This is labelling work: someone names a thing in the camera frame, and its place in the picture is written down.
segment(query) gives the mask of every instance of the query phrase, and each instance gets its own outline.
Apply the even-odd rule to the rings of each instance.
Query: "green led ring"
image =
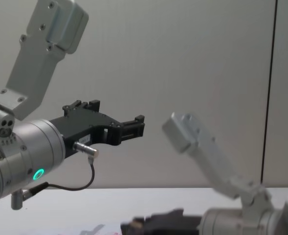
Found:
[[[33,176],[33,180],[38,180],[39,178],[41,178],[45,173],[44,169],[39,169],[38,171],[36,171],[36,173]]]

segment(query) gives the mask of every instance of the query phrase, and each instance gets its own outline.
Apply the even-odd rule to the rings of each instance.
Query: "bolt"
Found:
[[[25,42],[25,40],[26,40],[26,35],[21,35],[21,37],[20,37],[20,42]]]
[[[25,145],[21,145],[21,150],[22,151],[26,151],[27,150],[27,147]]]
[[[46,28],[46,25],[45,25],[44,23],[41,24],[41,26],[40,26],[40,31],[43,31],[45,28]]]
[[[54,2],[51,2],[49,5],[48,5],[48,8],[51,9],[55,6],[55,3]]]

